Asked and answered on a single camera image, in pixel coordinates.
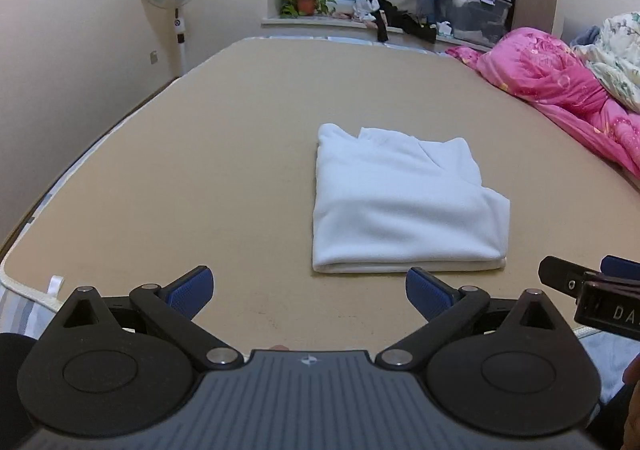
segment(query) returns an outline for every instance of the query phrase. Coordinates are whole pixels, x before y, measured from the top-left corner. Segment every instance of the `window sill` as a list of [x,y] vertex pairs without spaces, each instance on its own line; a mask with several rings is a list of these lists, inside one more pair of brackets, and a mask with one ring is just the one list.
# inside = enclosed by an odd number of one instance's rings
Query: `window sill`
[[[262,26],[332,26],[336,28],[359,28],[362,30],[368,30],[363,23],[357,23],[356,21],[348,21],[346,19],[334,19],[329,16],[311,16],[311,17],[296,17],[296,18],[266,18],[262,20]],[[402,28],[394,28],[388,26],[386,29],[392,34],[404,34]],[[436,37],[436,43],[440,44],[438,50],[444,50],[444,45],[452,44],[454,46],[468,46],[478,52],[488,52],[491,48],[487,46],[480,46],[472,42],[466,42],[466,40],[456,39],[455,37],[438,36]]]
[[[284,18],[275,17],[262,20],[262,26],[336,26],[338,28],[361,28],[368,29],[364,23],[349,21],[347,19],[334,19],[329,16],[311,16],[311,17],[295,17]],[[402,28],[394,28],[388,26],[386,30],[392,34],[402,34]]]

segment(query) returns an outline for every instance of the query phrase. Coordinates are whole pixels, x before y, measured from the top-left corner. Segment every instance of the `folded towel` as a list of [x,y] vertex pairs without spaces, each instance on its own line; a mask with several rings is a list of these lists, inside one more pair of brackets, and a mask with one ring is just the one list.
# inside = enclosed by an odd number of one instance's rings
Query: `folded towel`
[[463,138],[318,131],[313,267],[322,273],[501,268],[510,202],[482,187]]

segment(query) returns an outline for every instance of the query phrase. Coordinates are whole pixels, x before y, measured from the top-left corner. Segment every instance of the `white tag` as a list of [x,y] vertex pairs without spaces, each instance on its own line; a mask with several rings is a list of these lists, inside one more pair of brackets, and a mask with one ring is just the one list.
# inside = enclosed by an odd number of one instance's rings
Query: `white tag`
[[62,286],[62,281],[64,280],[65,277],[59,277],[58,275],[51,277],[51,280],[49,281],[49,289],[47,289],[47,295],[57,298],[60,286]]

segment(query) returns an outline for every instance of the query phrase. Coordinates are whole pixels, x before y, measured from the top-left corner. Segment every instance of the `plastic storage box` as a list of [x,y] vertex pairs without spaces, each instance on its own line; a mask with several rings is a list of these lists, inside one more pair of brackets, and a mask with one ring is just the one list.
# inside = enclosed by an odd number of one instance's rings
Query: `plastic storage box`
[[453,36],[493,46],[506,33],[510,0],[436,0],[438,22],[449,21]]

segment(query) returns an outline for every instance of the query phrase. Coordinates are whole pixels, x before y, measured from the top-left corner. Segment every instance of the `beige mattress cover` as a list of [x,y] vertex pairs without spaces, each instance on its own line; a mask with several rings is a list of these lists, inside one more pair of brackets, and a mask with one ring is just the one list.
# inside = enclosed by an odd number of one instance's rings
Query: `beige mattress cover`
[[[542,114],[453,58],[323,40],[245,40],[147,104],[81,166],[5,271],[60,298],[167,284],[196,265],[216,294],[196,322],[244,352],[378,351],[423,325],[399,275],[311,269],[318,127],[463,137],[484,185],[511,199],[507,265],[447,273],[496,297],[540,287],[554,254],[597,267],[638,258],[640,196]],[[546,290],[565,318],[574,303]]]

